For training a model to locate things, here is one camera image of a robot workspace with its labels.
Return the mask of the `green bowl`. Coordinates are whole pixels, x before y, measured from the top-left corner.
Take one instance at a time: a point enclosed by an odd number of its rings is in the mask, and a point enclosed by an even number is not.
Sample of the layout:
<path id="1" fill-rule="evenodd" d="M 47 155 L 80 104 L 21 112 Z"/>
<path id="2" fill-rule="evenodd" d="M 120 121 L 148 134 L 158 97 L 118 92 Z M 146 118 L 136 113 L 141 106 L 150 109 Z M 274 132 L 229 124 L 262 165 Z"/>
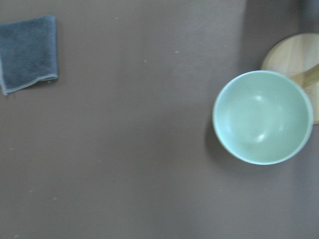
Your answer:
<path id="1" fill-rule="evenodd" d="M 247 163 L 272 165 L 294 157 L 306 145 L 313 110 L 293 80 L 259 70 L 225 85 L 215 100 L 212 124 L 230 154 Z"/>

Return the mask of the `grey folded cloth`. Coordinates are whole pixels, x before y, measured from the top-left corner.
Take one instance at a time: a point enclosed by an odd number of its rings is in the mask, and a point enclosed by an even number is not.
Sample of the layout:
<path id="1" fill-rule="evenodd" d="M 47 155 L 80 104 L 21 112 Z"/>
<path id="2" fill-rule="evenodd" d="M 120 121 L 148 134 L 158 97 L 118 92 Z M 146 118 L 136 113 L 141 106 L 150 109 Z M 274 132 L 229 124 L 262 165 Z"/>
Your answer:
<path id="1" fill-rule="evenodd" d="M 4 95 L 58 77 L 55 16 L 0 25 L 0 89 Z"/>

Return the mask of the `wooden cup tree stand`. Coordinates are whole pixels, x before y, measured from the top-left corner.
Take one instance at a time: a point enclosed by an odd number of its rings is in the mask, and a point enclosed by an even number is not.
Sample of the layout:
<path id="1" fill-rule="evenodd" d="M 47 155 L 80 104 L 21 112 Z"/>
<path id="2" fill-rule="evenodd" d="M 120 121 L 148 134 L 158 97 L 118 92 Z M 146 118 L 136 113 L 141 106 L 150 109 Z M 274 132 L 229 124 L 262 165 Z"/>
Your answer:
<path id="1" fill-rule="evenodd" d="M 319 123 L 319 35 L 302 33 L 275 45 L 264 58 L 262 70 L 281 73 L 294 80 L 306 92 Z"/>

